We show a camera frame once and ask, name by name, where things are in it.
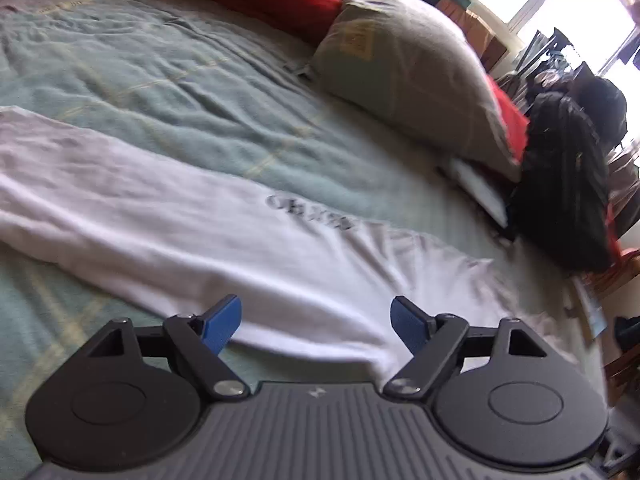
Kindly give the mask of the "white printed long-sleeve shirt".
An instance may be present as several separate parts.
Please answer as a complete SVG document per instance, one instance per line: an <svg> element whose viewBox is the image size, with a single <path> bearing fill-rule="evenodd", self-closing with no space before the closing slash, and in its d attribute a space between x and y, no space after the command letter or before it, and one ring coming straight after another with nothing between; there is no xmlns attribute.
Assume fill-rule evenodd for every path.
<svg viewBox="0 0 640 480"><path fill-rule="evenodd" d="M235 294L237 341L377 380L410 356L390 325L398 295L479 326L524 318L568 351L488 259L16 106L1 112L1 238L163 316Z"/></svg>

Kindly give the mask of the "clothes rack with garments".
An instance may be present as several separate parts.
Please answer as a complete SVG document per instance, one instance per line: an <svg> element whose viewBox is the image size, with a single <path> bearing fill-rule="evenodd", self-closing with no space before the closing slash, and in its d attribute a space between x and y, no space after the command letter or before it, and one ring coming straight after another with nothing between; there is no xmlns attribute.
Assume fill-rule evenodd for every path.
<svg viewBox="0 0 640 480"><path fill-rule="evenodd" d="M605 104L605 93L612 94L613 101L619 101L623 93L614 88L611 81L593 75L586 62L575 68L570 67L563 50L573 49L573 45L559 29L555 29L547 38L541 32L535 32L529 45L518 55L513 70L498 79L498 87L514 102L522 113L533 105L536 96L544 92L564 92L579 102L583 98L586 107L590 101L596 101L597 112L612 112L613 105ZM614 214L615 233L621 238L639 221L639 180L624 183L622 186L610 185L611 202Z"/></svg>

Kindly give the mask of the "paperback book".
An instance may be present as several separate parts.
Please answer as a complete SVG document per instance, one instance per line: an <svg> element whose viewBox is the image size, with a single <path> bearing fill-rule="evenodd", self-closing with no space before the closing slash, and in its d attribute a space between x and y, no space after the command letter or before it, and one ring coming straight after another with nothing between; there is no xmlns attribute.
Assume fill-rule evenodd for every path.
<svg viewBox="0 0 640 480"><path fill-rule="evenodd" d="M572 305L582 336L587 344L598 339L608 327L600 301L592 288L579 276L570 278Z"/></svg>

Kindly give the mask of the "black backpack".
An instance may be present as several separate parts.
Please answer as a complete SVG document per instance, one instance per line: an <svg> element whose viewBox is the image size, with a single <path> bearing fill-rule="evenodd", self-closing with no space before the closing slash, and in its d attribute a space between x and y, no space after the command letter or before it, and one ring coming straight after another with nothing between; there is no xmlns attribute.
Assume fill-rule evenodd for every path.
<svg viewBox="0 0 640 480"><path fill-rule="evenodd" d="M566 94L537 96L529 110L520 180L512 186L457 157L438 170L480 207L498 237L519 238L570 273L614 262L605 156L588 115Z"/></svg>

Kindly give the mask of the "wooden chair with dark garment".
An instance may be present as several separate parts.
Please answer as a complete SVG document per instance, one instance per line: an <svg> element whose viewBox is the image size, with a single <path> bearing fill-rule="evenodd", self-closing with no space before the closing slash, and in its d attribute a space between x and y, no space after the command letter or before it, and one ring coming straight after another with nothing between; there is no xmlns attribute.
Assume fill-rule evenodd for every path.
<svg viewBox="0 0 640 480"><path fill-rule="evenodd" d="M639 381L639 326L638 316L614 320L614 340L620 356L604 367L608 405L614 406L630 384Z"/></svg>

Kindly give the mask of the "grey green pillow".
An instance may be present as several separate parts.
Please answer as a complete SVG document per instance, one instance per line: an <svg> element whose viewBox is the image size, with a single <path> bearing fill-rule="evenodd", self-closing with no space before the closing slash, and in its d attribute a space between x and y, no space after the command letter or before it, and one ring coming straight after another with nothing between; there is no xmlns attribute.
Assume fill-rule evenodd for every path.
<svg viewBox="0 0 640 480"><path fill-rule="evenodd" d="M408 136L520 177L480 59L426 2L342 0L305 73Z"/></svg>

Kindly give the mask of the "green plaid bed blanket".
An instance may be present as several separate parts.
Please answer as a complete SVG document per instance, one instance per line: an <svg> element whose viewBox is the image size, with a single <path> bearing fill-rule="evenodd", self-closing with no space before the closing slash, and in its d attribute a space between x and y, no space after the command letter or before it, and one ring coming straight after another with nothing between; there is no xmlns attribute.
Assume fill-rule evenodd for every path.
<svg viewBox="0 0 640 480"><path fill-rule="evenodd" d="M208 0L2 0L1 101L488 258L597 392L562 273L506 247L442 156L322 91L312 49Z"/></svg>

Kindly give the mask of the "items on window sill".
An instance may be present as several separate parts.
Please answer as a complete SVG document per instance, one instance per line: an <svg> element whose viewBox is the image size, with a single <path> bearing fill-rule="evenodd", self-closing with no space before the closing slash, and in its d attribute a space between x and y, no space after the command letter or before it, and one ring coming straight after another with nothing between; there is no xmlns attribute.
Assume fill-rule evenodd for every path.
<svg viewBox="0 0 640 480"><path fill-rule="evenodd" d="M471 0L422 0L445 14L463 32L466 41L480 58L489 73L506 55L506 46L494 30L471 11Z"/></svg>

